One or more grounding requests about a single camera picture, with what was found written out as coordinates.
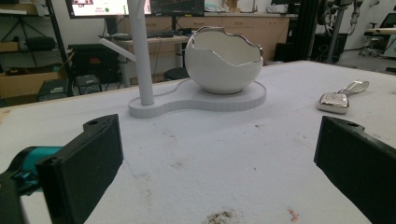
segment workbench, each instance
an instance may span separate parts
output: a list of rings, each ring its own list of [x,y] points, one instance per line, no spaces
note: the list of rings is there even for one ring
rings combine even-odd
[[[355,79],[369,88],[350,97],[345,115],[317,110],[325,92]],[[266,101],[240,112],[181,110],[136,119],[138,88],[0,110],[0,170],[30,146],[64,146],[82,124],[118,114],[124,162],[86,223],[369,224],[315,165],[322,116],[346,119],[396,147],[396,77],[331,64],[264,66],[256,79]],[[172,90],[178,81],[154,85]],[[50,223],[44,196],[22,197],[31,223]]]

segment computer screen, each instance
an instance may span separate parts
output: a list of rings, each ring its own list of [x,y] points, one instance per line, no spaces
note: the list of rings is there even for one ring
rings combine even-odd
[[[71,19],[129,15],[127,0],[66,0],[66,6]],[[149,0],[144,10],[146,15],[151,14]]]
[[[380,28],[394,28],[396,25],[396,13],[389,13],[382,21]]]
[[[290,0],[272,0],[271,5],[287,5]]]
[[[194,16],[205,14],[205,0],[151,0],[155,16]]]

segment wooden cabinet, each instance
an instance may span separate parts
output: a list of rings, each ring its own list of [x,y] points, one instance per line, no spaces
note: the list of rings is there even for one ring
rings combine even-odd
[[[203,26],[222,26],[227,33],[243,35],[251,43],[260,44],[262,46],[264,60],[271,61],[274,59],[276,43],[286,43],[289,19],[289,17],[251,15],[182,17],[177,20],[177,28],[192,28],[192,30],[197,30]],[[171,29],[171,24],[172,20],[170,17],[146,17],[148,31]],[[125,24],[122,26],[125,27],[126,32],[130,32],[128,20],[125,20]]]

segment desk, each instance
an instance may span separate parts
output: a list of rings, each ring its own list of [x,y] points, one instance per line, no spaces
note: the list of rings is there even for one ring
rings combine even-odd
[[[187,43],[189,41],[189,37],[184,35],[175,35],[172,38],[148,38],[149,45],[162,45],[162,44],[174,44],[176,46],[176,67],[183,66],[183,53],[182,53],[182,43]],[[114,41],[117,45],[128,49],[128,47],[134,45],[133,40],[128,41]],[[122,62],[126,62],[124,56],[120,55],[120,59]],[[122,79],[125,87],[130,87],[130,78],[131,74],[134,70],[133,68],[128,68],[128,63],[124,63],[121,67],[122,69]]]
[[[373,32],[377,35],[390,35],[390,39],[383,56],[396,58],[396,41],[394,41],[394,39],[396,39],[396,28],[378,28],[369,29],[367,31]]]
[[[345,115],[316,109],[324,92],[354,79],[370,81]],[[29,146],[63,146],[82,124],[119,114],[124,163],[86,223],[369,224],[313,162],[322,116],[347,119],[396,147],[396,77],[324,63],[264,66],[257,81],[266,102],[223,113],[183,110],[136,119],[137,88],[100,92],[0,110],[0,170]],[[178,81],[154,85],[173,89]],[[31,223],[50,223],[42,193],[22,197]]]
[[[396,28],[368,29],[367,32],[373,32],[374,34],[379,35],[396,35]]]

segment cardboard box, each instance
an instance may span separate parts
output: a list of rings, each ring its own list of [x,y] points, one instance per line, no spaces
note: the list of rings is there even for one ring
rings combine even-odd
[[[13,51],[18,51],[19,49],[20,48],[18,42],[12,42],[12,41],[0,42],[0,52],[13,52]]]
[[[26,11],[27,15],[38,15],[34,4],[0,4],[1,9]]]
[[[66,77],[61,64],[41,67],[16,68],[0,74],[0,97],[11,98],[37,95],[44,80]]]
[[[227,5],[230,10],[233,10],[238,7],[238,0],[226,0],[225,5]]]

